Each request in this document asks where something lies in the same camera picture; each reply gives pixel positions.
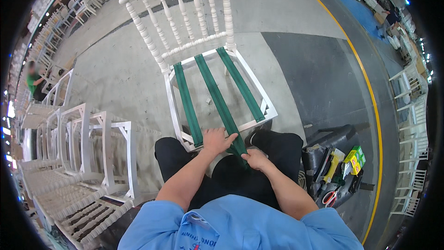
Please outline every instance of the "factory floor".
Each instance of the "factory floor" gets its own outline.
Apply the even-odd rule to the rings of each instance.
[[[224,29],[222,0],[215,1],[219,26]],[[174,41],[159,0],[149,2],[165,35]],[[167,3],[179,31],[186,32],[177,0]],[[193,0],[184,3],[192,24],[198,25]],[[133,4],[159,47],[162,43],[141,0]],[[272,130],[296,133],[306,145],[310,142],[306,137],[320,128],[369,125],[358,132],[367,158],[362,181],[375,184],[375,189],[359,190],[337,211],[358,239],[365,239],[366,249],[377,249],[392,206],[399,158],[397,116],[388,69],[375,47],[377,44],[390,51],[389,45],[386,48],[386,44],[370,37],[340,0],[231,0],[231,8],[237,49],[277,110]],[[208,4],[204,11],[212,34]],[[179,53],[167,61],[174,64],[219,46],[223,46],[222,40]],[[55,61],[63,66],[72,58],[75,81],[69,106],[92,103],[95,108],[159,130],[164,137],[175,136],[161,71],[118,0],[108,0],[97,16],[71,29]],[[222,83],[222,94],[231,92],[233,84],[224,80],[223,73],[213,71],[213,75],[217,83]],[[188,86],[203,85],[198,78],[190,79]],[[191,93],[202,102],[209,97],[207,91],[197,88]],[[243,112],[248,108],[242,105],[240,95],[235,93],[225,100],[236,121],[251,120],[251,114]],[[212,102],[196,107],[196,113],[203,118],[199,122],[204,128],[221,125]],[[146,192],[157,191],[163,183],[153,155],[154,140],[137,150],[138,177]],[[136,213],[137,210],[130,211],[111,231],[105,231],[100,236],[102,243],[114,248]]]

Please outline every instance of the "worker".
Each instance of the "worker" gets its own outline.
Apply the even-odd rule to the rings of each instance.
[[[254,130],[242,154],[249,169],[227,150],[237,133],[203,132],[203,149],[192,158],[171,137],[158,140],[155,156],[164,186],[145,203],[118,249],[363,249],[333,208],[319,209],[297,185],[302,139],[296,134]]]
[[[385,38],[387,28],[391,27],[393,24],[400,21],[399,19],[399,9],[398,8],[392,8],[390,11],[382,11],[382,13],[387,14],[387,17],[385,18],[384,22],[380,25],[376,25],[376,29],[380,30],[382,28],[382,35],[381,38]]]
[[[41,102],[45,99],[46,95],[42,92],[43,86],[46,81],[36,72],[36,64],[33,61],[28,62],[28,75],[26,76],[26,83],[28,84],[29,91],[32,97]]]

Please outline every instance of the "black pants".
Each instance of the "black pants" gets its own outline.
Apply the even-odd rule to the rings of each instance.
[[[37,86],[36,89],[34,90],[34,93],[32,94],[32,97],[41,102],[42,100],[45,99],[46,95],[45,93],[42,92],[43,86],[45,86],[46,81],[43,80],[42,82],[40,82]]]
[[[268,154],[269,160],[297,183],[303,144],[298,135],[259,130],[253,136],[252,144]],[[155,156],[165,182],[192,159],[191,154],[172,137],[165,137],[156,142]],[[233,155],[219,161],[211,178],[204,175],[189,210],[198,209],[209,201],[228,194],[248,197],[280,210],[266,175],[254,169],[244,170],[239,159]]]

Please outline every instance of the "yellow floor line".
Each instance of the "yellow floor line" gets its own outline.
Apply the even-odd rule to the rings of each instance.
[[[364,245],[364,243],[365,243],[365,241],[367,239],[367,236],[369,235],[370,228],[372,227],[373,219],[375,218],[376,208],[378,206],[378,200],[379,200],[379,193],[380,193],[380,190],[381,190],[381,181],[382,181],[382,136],[381,136],[381,125],[380,125],[380,121],[379,121],[379,112],[378,112],[378,107],[376,105],[375,95],[373,94],[373,89],[372,89],[372,86],[370,85],[369,77],[367,76],[367,73],[365,72],[364,66],[363,66],[363,64],[361,62],[361,59],[358,56],[358,53],[356,52],[355,47],[353,46],[352,42],[348,38],[348,36],[345,33],[345,31],[342,28],[342,26],[339,24],[339,22],[336,20],[336,18],[332,15],[330,10],[327,9],[327,7],[325,7],[324,3],[322,3],[320,0],[317,0],[317,1],[319,2],[319,4],[321,4],[322,7],[324,7],[324,9],[327,11],[327,13],[329,13],[329,15],[337,23],[337,25],[339,26],[339,28],[342,30],[342,32],[344,33],[345,37],[347,38],[347,42],[350,45],[353,53],[355,54],[356,60],[358,61],[359,67],[361,68],[362,74],[364,75],[365,82],[367,83],[367,87],[369,88],[370,96],[372,98],[373,107],[375,109],[376,128],[378,130],[378,143],[379,143],[379,174],[378,174],[378,185],[377,185],[377,188],[376,188],[376,198],[375,198],[375,204],[373,206],[372,216],[370,217],[369,227],[367,228],[367,231],[365,232],[364,239],[362,240],[362,244]]]

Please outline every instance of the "green elastic band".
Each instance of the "green elastic band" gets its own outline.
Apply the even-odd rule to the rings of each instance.
[[[190,126],[194,146],[199,147],[203,144],[202,131],[200,130],[199,122],[197,121],[196,112],[194,111],[193,102],[191,101],[190,91],[188,91],[181,62],[174,65],[174,72],[176,74],[177,85],[179,87],[180,97],[182,98],[183,108],[185,109],[186,120]]]
[[[226,53],[225,48],[219,47],[216,49],[216,51],[219,53],[220,58],[222,59],[223,63],[225,64],[225,67],[230,72],[231,77],[233,78],[234,82],[237,85],[237,88],[239,91],[241,91],[242,96],[245,99],[245,102],[248,105],[248,108],[250,109],[251,113],[253,114],[254,119],[256,122],[260,122],[262,120],[265,120],[264,114],[262,114],[262,111],[260,107],[258,106],[258,103],[253,97],[253,94],[251,93],[250,89],[248,88],[247,84],[245,83],[244,79],[242,78],[241,74],[237,70],[236,66],[234,65],[231,58],[228,56],[228,53]]]
[[[223,99],[222,94],[219,91],[216,81],[214,80],[213,75],[208,69],[207,63],[205,62],[202,54],[195,56],[194,59],[196,60],[197,66],[199,67],[203,79],[205,80],[205,83],[208,87],[208,90],[210,91],[210,95],[213,98],[214,104],[216,105],[219,115],[221,116],[222,122],[225,126],[226,131],[228,132],[228,135],[231,135],[235,132],[238,134],[236,139],[233,141],[233,145],[227,152],[233,153],[238,158],[240,158],[242,164],[247,169],[249,167],[246,160],[241,158],[241,154],[247,153],[247,149],[245,148],[241,134],[239,133],[239,130],[236,127],[236,123],[234,122],[233,117],[228,110],[225,100]]]

